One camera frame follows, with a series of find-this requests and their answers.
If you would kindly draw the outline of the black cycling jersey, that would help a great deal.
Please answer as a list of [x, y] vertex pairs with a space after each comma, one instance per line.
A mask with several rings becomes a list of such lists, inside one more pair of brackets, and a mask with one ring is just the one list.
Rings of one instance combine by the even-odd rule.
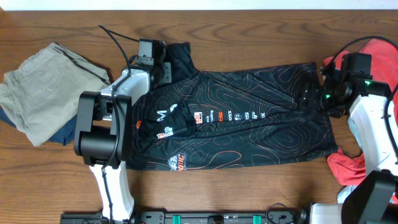
[[202, 170], [307, 162], [337, 151], [329, 117], [301, 108], [314, 63], [232, 72], [197, 70], [188, 43], [172, 44], [171, 83], [132, 108], [133, 170]]

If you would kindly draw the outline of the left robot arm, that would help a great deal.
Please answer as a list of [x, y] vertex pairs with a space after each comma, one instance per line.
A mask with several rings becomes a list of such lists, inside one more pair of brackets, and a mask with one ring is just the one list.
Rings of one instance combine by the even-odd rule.
[[114, 83], [80, 95], [74, 150], [96, 178], [103, 210], [62, 215], [61, 223], [133, 223], [134, 198], [126, 174], [132, 148], [132, 106], [152, 87], [171, 82], [166, 55], [165, 42], [140, 39], [138, 53], [127, 60]]

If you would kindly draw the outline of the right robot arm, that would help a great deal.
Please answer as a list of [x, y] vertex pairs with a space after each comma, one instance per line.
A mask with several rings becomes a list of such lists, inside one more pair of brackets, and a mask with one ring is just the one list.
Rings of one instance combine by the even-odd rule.
[[306, 84], [299, 105], [339, 118], [346, 115], [361, 146], [365, 179], [343, 203], [315, 203], [308, 223], [397, 223], [397, 123], [387, 83], [373, 80], [371, 56], [351, 53], [340, 70], [330, 63], [324, 69], [325, 84]]

